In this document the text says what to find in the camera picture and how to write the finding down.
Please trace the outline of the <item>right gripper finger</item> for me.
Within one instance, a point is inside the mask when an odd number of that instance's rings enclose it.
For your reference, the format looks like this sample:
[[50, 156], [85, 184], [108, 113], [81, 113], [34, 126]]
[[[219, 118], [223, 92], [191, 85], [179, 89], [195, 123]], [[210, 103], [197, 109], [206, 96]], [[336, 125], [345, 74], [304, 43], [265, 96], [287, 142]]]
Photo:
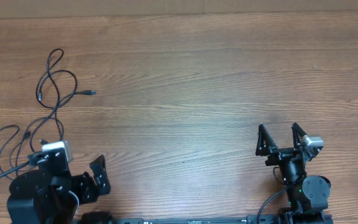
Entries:
[[263, 124], [259, 125], [256, 156], [268, 156], [277, 152], [277, 145]]
[[307, 135], [305, 131], [297, 124], [293, 123], [291, 126], [292, 136], [293, 136], [293, 146], [294, 148], [299, 148], [300, 146], [305, 145], [304, 137]]

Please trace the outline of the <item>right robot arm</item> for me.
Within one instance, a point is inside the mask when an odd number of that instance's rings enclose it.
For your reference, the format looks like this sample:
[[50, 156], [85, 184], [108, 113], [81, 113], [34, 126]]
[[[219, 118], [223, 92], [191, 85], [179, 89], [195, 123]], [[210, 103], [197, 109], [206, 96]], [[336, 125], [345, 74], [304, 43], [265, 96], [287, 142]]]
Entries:
[[[247, 219], [254, 223], [332, 223], [330, 215], [325, 215], [331, 182], [321, 175], [308, 175], [306, 163], [314, 159], [323, 149], [323, 139], [310, 136], [297, 123], [291, 126], [293, 147], [279, 148], [266, 127], [259, 125], [256, 156], [264, 156], [266, 166], [279, 169], [283, 189], [270, 196], [259, 208], [255, 217]], [[281, 208], [276, 215], [263, 215], [269, 202], [286, 193], [289, 206]]]

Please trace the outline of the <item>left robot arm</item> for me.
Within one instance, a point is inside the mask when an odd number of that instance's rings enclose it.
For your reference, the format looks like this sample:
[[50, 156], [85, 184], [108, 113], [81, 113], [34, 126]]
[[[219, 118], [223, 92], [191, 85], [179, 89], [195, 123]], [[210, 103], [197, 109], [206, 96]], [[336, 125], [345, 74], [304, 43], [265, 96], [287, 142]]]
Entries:
[[71, 175], [62, 152], [35, 153], [29, 162], [38, 169], [19, 175], [9, 186], [7, 209], [13, 223], [71, 223], [80, 205], [111, 191], [103, 155], [89, 164], [93, 176]]

